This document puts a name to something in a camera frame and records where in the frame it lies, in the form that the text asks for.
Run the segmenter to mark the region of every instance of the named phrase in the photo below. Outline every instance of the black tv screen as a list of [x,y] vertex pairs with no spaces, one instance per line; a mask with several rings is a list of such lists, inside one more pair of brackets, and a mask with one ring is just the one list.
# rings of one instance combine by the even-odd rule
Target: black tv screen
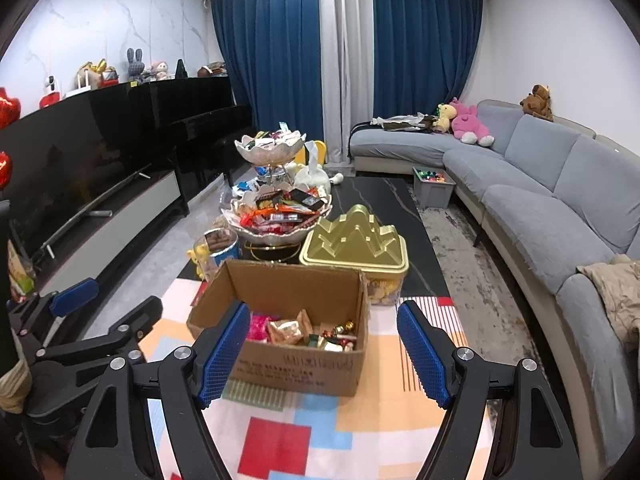
[[0,130],[0,151],[14,165],[4,197],[29,256],[83,206],[148,163],[140,127],[148,108],[135,105],[136,94],[140,89],[129,84],[89,91]]

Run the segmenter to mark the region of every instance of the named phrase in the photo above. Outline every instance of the white wall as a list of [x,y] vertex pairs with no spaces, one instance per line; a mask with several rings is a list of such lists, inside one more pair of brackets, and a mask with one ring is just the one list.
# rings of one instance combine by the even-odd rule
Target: white wall
[[471,79],[469,102],[519,103],[548,85],[554,114],[640,154],[640,45],[609,0],[489,0],[488,12],[476,70],[493,79]]
[[212,29],[202,0],[40,0],[0,60],[0,86],[20,99],[24,116],[37,110],[46,76],[68,91],[88,60],[106,58],[126,81],[129,47],[142,49],[147,66],[166,61],[170,72],[182,58],[195,76],[222,58],[208,22]]

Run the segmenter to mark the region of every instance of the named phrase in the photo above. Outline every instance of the gray sofa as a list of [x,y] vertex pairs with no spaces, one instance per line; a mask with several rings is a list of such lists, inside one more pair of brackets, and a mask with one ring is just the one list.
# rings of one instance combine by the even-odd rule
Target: gray sofa
[[615,253],[640,260],[640,158],[580,124],[535,119],[516,105],[484,101],[478,116],[496,139],[491,149],[453,136],[361,130],[351,139],[356,170],[446,168],[545,333],[584,478],[600,479],[636,432],[637,366],[576,267]]

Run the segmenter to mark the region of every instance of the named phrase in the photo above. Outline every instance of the yellow chair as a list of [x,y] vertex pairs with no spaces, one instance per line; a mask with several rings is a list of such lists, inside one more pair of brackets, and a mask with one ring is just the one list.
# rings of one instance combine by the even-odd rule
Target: yellow chair
[[[324,164],[326,158],[326,144],[322,140],[314,140],[314,144],[318,149],[318,164]],[[306,164],[306,148],[302,148],[296,153],[296,158],[293,159],[296,164]]]

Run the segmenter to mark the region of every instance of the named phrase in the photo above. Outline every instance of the silver screw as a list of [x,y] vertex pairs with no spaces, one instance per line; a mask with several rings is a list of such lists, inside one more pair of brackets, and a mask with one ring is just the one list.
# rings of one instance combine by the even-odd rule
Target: silver screw
[[113,369],[113,370],[120,370],[124,364],[125,364],[125,360],[123,357],[116,357],[113,361],[111,361],[111,363],[109,364],[109,366]]
[[471,348],[467,348],[464,346],[462,348],[458,348],[456,354],[463,361],[471,361],[471,359],[474,358],[474,351]]
[[174,350],[174,357],[176,359],[186,359],[191,355],[191,348],[188,346],[180,346]]
[[529,372],[532,372],[533,370],[536,370],[538,368],[538,365],[533,359],[523,359],[522,367],[525,370],[529,370]]

